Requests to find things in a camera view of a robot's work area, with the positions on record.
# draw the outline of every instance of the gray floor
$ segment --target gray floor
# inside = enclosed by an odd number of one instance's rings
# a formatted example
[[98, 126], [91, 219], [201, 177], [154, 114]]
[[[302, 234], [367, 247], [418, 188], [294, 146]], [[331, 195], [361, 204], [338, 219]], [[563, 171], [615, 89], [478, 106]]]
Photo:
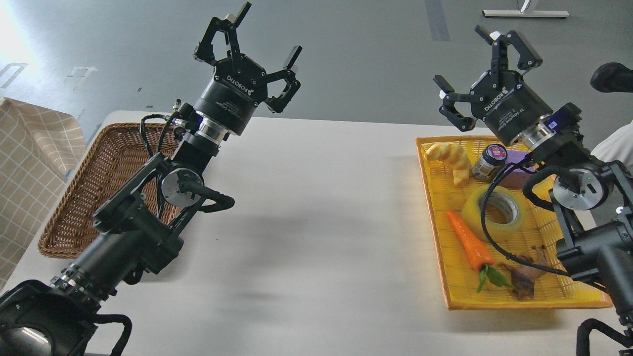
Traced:
[[[442, 74], [465, 92], [489, 68], [490, 47], [473, 31], [521, 31], [544, 58], [526, 81], [555, 110], [583, 110], [593, 148], [631, 121], [631, 94], [589, 86], [601, 64], [633, 67], [630, 0], [541, 1], [565, 20], [482, 16], [514, 0], [256, 1], [238, 30], [242, 52], [278, 70], [300, 44], [302, 88], [281, 117], [448, 125], [432, 81]], [[229, 0], [0, 0], [0, 96], [70, 113], [88, 139], [115, 110], [170, 110], [190, 103], [212, 75], [193, 49], [213, 16], [237, 13]], [[221, 37], [216, 55], [223, 53]], [[511, 52], [511, 64], [517, 56]], [[280, 91], [272, 86], [271, 93]], [[467, 107], [460, 108], [467, 112]], [[271, 115], [261, 107], [256, 116]], [[275, 139], [284, 139], [283, 133]], [[385, 137], [385, 140], [398, 139]]]

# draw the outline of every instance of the white table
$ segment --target white table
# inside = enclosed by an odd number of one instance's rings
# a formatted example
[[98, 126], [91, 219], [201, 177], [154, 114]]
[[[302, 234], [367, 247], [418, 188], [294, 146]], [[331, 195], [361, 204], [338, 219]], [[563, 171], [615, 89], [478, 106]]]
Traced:
[[[104, 126], [143, 114], [117, 111]], [[415, 138], [455, 134], [253, 118], [204, 175], [235, 207], [197, 214], [180, 256], [121, 283], [100, 313], [132, 319], [125, 355], [573, 355], [585, 319], [621, 330], [612, 308], [446, 309]], [[69, 262], [33, 241], [5, 289], [47, 283]], [[109, 354], [119, 334], [101, 326], [88, 352]], [[617, 354], [596, 335], [596, 355]]]

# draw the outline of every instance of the small jar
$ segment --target small jar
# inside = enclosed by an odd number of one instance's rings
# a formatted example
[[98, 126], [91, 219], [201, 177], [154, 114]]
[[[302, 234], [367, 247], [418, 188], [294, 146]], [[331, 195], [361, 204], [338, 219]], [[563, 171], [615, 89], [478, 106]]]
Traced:
[[490, 182], [496, 172], [506, 165], [507, 159], [508, 152], [505, 147], [496, 143], [490, 144], [484, 149], [470, 172], [478, 181]]

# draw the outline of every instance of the robotiq logo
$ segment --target robotiq logo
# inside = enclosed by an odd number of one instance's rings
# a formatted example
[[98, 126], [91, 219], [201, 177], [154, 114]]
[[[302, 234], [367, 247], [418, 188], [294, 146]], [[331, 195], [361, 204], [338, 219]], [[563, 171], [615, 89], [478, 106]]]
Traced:
[[237, 80], [233, 79], [233, 77], [231, 77], [230, 75], [227, 75], [227, 80], [229, 82], [233, 83], [234, 86], [238, 87], [239, 89], [242, 89], [249, 96], [253, 93], [252, 89], [248, 89], [244, 84], [242, 84], [242, 83], [238, 82]]
[[486, 105], [486, 107], [484, 108], [485, 111], [490, 110], [496, 103], [499, 102], [499, 100], [501, 98], [503, 98], [506, 94], [508, 94], [508, 90], [506, 89], [506, 87], [501, 88], [501, 92], [494, 97], [494, 99], [492, 99], [492, 101], [490, 102], [490, 104]]

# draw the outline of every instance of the wicker basket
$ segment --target wicker basket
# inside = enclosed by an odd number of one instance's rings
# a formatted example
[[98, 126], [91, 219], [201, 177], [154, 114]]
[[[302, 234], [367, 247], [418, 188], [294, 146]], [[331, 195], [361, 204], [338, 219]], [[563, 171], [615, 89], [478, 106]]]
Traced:
[[[163, 124], [147, 124], [147, 138], [156, 149]], [[161, 152], [171, 156], [178, 143], [166, 135]], [[95, 138], [53, 216], [40, 237], [39, 251], [47, 257], [75, 258], [97, 236], [92, 214], [127, 182], [148, 160], [139, 134], [139, 124], [112, 124]], [[156, 185], [148, 183], [145, 204], [156, 213]], [[166, 204], [163, 222], [171, 221], [178, 209]]]
[[[500, 143], [494, 136], [446, 136], [427, 137], [416, 140], [422, 180], [429, 206], [434, 233], [437, 261], [441, 275], [444, 299], [448, 309], [540, 309], [540, 308], [606, 308], [611, 307], [608, 295], [584, 283], [574, 282], [568, 277], [546, 274], [536, 281], [533, 300], [519, 301], [509, 288], [499, 288], [486, 283], [481, 293], [476, 293], [479, 280], [477, 271], [468, 264], [463, 247], [446, 216], [446, 210], [460, 212], [471, 193], [487, 183], [471, 178], [462, 188], [453, 186], [453, 174], [448, 165], [441, 161], [428, 162], [424, 152], [438, 142], [456, 142], [466, 151], [471, 162], [475, 162], [484, 148], [492, 143]], [[523, 144], [509, 147], [526, 151]], [[538, 184], [534, 192], [547, 197], [552, 187], [551, 181]], [[531, 255], [531, 246], [546, 247], [552, 267], [562, 269], [556, 259], [556, 241], [563, 237], [556, 215], [535, 207], [520, 190], [515, 197], [524, 203], [527, 216], [524, 225], [510, 239], [499, 243], [505, 250], [515, 255]], [[495, 261], [505, 261], [499, 252], [488, 245]], [[498, 269], [510, 280], [510, 273]]]

